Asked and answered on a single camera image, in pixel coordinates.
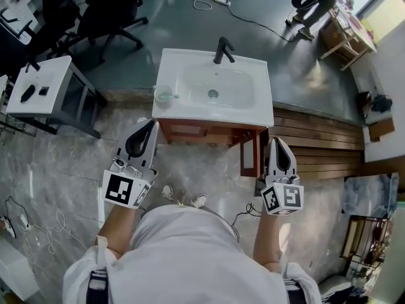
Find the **wooden desk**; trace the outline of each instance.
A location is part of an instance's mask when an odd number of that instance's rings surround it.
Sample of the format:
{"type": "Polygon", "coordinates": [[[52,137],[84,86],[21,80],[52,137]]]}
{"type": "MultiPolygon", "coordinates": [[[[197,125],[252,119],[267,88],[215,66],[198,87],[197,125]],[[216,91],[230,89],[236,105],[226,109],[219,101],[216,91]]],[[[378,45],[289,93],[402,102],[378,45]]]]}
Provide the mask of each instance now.
{"type": "Polygon", "coordinates": [[[360,57],[370,51],[377,52],[373,40],[368,35],[364,25],[358,20],[358,18],[347,12],[343,7],[335,7],[329,11],[331,21],[335,24],[338,33],[342,36],[342,40],[335,47],[327,51],[320,57],[321,60],[331,55],[339,48],[344,48],[351,53],[354,57],[348,64],[341,68],[342,71],[346,70],[360,57]],[[364,48],[361,51],[355,51],[351,46],[351,41],[356,40],[364,44],[364,48]]]}

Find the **gray tile floor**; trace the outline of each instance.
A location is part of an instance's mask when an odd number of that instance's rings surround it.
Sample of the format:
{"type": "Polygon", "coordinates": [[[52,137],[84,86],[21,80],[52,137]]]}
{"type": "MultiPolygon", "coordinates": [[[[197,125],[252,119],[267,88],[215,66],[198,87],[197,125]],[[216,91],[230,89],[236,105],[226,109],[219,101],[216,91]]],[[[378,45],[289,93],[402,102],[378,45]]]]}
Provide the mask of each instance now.
{"type": "MultiPolygon", "coordinates": [[[[59,228],[56,211],[61,210],[66,228],[91,246],[99,230],[97,190],[111,151],[119,135],[138,118],[150,115],[151,107],[109,105],[96,122],[100,140],[70,129],[61,129],[57,136],[43,132],[35,138],[8,136],[0,146],[0,214],[6,214],[4,201],[9,195],[27,209],[31,224],[59,228]]],[[[171,182],[180,200],[207,193],[207,205],[228,222],[250,201],[261,208],[261,200],[252,197],[254,179],[239,176],[238,147],[159,144],[154,166],[160,175],[146,201],[158,197],[162,185],[171,182]]],[[[282,248],[291,261],[321,281],[343,267],[339,258],[347,228],[347,219],[340,214],[343,179],[306,182],[304,186],[304,210],[283,219],[282,248]]],[[[59,303],[63,275],[84,254],[84,247],[65,232],[52,232],[52,255],[45,233],[38,229],[29,235],[28,246],[18,228],[22,209],[9,201],[8,211],[17,238],[5,237],[27,256],[40,287],[40,293],[28,302],[59,303]]],[[[242,215],[236,228],[241,246],[251,255],[258,218],[242,215]]]]}
{"type": "MultiPolygon", "coordinates": [[[[230,9],[240,17],[254,20],[290,37],[284,20],[294,13],[291,0],[231,0],[230,9]]],[[[355,107],[357,88],[350,70],[341,72],[334,56],[318,58],[325,47],[314,26],[316,39],[300,37],[288,43],[265,28],[242,22],[230,15],[226,7],[212,3],[211,11],[193,8],[191,0],[144,0],[138,16],[147,16],[149,24],[134,25],[127,30],[144,42],[134,51],[134,42],[115,37],[98,63],[98,53],[106,38],[90,47],[87,41],[72,48],[75,63],[100,89],[152,87],[156,83],[163,48],[215,51],[220,36],[235,47],[235,55],[267,61],[273,102],[303,110],[361,123],[355,107]]]]}

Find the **faucet handle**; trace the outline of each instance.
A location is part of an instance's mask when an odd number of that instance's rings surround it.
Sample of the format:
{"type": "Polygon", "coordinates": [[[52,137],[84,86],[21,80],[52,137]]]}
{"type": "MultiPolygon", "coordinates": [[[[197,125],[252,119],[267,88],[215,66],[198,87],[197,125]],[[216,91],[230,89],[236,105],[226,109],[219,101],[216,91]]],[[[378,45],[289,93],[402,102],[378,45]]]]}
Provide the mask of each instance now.
{"type": "Polygon", "coordinates": [[[225,46],[228,46],[231,51],[235,51],[235,48],[232,46],[232,44],[226,37],[224,36],[220,37],[220,44],[221,43],[224,44],[225,46]]]}

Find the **white box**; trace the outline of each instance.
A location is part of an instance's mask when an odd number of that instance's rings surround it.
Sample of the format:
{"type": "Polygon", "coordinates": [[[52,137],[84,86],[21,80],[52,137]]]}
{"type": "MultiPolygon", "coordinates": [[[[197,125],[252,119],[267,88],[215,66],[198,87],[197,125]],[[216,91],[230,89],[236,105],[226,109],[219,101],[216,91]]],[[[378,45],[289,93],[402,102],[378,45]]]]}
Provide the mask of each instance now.
{"type": "Polygon", "coordinates": [[[146,180],[104,170],[103,199],[120,206],[138,208],[151,188],[146,180]]]}
{"type": "Polygon", "coordinates": [[[304,186],[273,182],[261,195],[270,215],[290,215],[304,207],[304,186]]]}

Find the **bathroom sink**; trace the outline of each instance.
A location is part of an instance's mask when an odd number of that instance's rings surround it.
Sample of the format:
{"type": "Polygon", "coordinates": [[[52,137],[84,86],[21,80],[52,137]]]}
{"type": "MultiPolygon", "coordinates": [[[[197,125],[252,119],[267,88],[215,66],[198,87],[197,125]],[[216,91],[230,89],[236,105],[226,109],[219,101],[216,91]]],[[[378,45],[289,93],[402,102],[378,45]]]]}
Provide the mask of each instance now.
{"type": "Polygon", "coordinates": [[[179,98],[153,104],[155,118],[182,118],[271,127],[273,104],[265,61],[234,56],[213,62],[214,52],[164,49],[157,86],[179,98]]]}

